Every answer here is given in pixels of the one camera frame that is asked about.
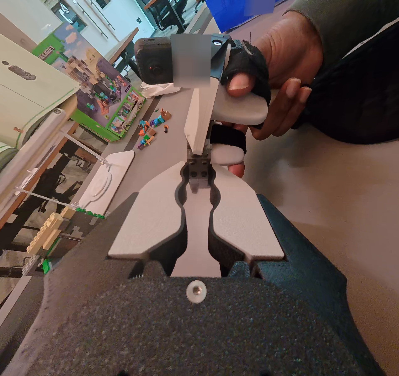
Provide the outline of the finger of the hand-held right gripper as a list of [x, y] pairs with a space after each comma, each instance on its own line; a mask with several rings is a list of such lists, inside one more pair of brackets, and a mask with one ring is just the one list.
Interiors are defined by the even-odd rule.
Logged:
[[184, 134], [194, 155], [203, 152], [218, 87], [219, 80], [211, 78], [209, 86], [193, 90]]

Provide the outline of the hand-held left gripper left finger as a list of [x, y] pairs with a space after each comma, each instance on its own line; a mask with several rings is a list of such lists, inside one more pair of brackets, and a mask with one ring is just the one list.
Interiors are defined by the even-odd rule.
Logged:
[[185, 221], [186, 192], [183, 176], [186, 163], [180, 161], [151, 179], [140, 189], [108, 256], [116, 259], [149, 259], [162, 243], [177, 235]]

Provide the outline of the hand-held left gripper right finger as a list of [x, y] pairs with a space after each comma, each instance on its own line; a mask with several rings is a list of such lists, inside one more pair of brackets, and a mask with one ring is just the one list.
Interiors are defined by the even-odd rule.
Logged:
[[284, 252], [255, 191], [213, 165], [208, 250], [218, 262], [279, 261]]

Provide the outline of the grey brick assembly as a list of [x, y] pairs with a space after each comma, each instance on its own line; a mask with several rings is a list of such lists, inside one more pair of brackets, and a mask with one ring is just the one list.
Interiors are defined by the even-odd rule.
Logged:
[[200, 189], [209, 188], [209, 173], [211, 170], [211, 150], [204, 149], [202, 154], [194, 154], [187, 149], [187, 163], [189, 169], [189, 185], [193, 194]]

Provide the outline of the grey desk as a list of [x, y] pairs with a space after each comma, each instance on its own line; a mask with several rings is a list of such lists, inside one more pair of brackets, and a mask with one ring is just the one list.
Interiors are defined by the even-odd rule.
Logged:
[[[177, 117], [172, 141], [184, 138], [183, 120]], [[370, 351], [387, 375], [398, 375], [398, 141], [353, 145], [327, 137], [310, 125], [290, 130], [280, 138], [256, 141], [247, 135], [244, 181], [263, 194], [347, 278], [349, 306]], [[115, 194], [109, 211], [125, 218], [127, 201], [158, 172], [183, 159], [183, 149], [155, 160], [158, 149], [136, 154], [133, 165]], [[220, 277], [219, 265], [208, 253], [205, 224], [211, 204], [208, 191], [192, 194], [184, 204], [188, 247], [172, 273], [177, 276]], [[16, 300], [1, 327], [11, 331], [13, 319], [34, 337], [33, 322], [44, 303], [43, 278], [34, 277]], [[21, 343], [2, 375], [24, 375], [19, 357]]]

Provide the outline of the person's right hand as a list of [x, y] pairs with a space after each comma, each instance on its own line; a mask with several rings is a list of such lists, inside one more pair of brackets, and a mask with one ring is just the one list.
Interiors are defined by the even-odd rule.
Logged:
[[262, 129], [250, 127], [261, 141], [285, 134], [297, 121], [311, 93], [308, 86], [322, 66], [322, 42], [311, 22], [295, 11], [288, 11], [255, 46], [262, 52], [271, 89], [277, 90]]

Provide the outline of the white crumpled paper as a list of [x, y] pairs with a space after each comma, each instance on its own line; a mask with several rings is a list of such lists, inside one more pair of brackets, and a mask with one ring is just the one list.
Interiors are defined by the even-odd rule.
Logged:
[[179, 92], [181, 87], [175, 86], [173, 83], [150, 85], [142, 82], [140, 89], [142, 96], [150, 99], [156, 96]]

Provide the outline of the black office chair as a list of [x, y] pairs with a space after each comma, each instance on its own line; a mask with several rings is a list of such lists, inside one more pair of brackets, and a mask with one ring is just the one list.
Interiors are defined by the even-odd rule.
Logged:
[[188, 0], [178, 0], [176, 4], [171, 4], [168, 0], [157, 0], [154, 3], [158, 29], [165, 31], [168, 27], [177, 26], [178, 34], [185, 31], [183, 11]]

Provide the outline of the white book stand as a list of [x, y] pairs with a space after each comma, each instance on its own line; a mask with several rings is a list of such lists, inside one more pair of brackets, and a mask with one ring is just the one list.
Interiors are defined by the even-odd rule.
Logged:
[[[60, 124], [67, 118], [67, 113], [61, 108], [55, 108], [51, 112], [50, 118], [55, 118], [57, 124]], [[63, 206], [68, 206], [73, 209], [80, 207], [82, 209], [87, 209], [96, 214], [105, 215], [107, 208], [117, 191], [123, 177], [125, 176], [127, 169], [129, 168], [132, 160], [134, 159], [134, 151], [125, 151], [119, 153], [113, 153], [108, 156], [103, 154], [98, 155], [94, 150], [89, 149], [87, 146], [82, 144], [79, 140], [72, 137], [69, 134], [65, 134], [68, 141], [77, 144], [80, 148], [86, 150], [88, 153], [95, 156], [97, 163], [99, 163], [98, 168], [95, 170], [94, 176], [89, 182], [89, 185], [83, 191], [82, 196], [78, 198], [76, 203], [66, 204], [61, 201], [57, 201], [50, 198], [50, 194], [46, 196], [44, 194], [33, 194], [33, 189], [30, 191], [22, 190], [31, 196], [35, 196], [44, 200], [54, 202]]]

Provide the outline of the green toy set box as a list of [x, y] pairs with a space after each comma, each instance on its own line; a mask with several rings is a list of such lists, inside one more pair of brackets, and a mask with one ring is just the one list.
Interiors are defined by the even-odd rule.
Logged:
[[77, 29], [63, 23], [32, 54], [80, 84], [75, 122], [108, 143], [125, 136], [146, 99]]

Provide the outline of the toy brick building model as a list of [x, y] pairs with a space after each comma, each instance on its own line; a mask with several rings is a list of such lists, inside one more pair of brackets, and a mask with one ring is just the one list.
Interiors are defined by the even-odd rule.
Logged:
[[81, 208], [52, 213], [27, 247], [30, 259], [22, 268], [22, 276], [47, 274], [103, 219], [104, 215]]

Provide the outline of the long wooden table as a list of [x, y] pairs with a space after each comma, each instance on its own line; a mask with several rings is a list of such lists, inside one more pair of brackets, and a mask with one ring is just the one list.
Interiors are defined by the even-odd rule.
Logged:
[[57, 124], [55, 118], [49, 117], [1, 170], [1, 227], [25, 198], [22, 190], [32, 189], [67, 141], [65, 134], [74, 133], [77, 126], [71, 119]]

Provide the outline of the instruction booklet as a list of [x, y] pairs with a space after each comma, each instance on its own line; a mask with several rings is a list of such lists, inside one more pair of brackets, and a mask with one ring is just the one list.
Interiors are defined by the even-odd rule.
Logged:
[[28, 131], [79, 83], [0, 35], [0, 140], [20, 149]]

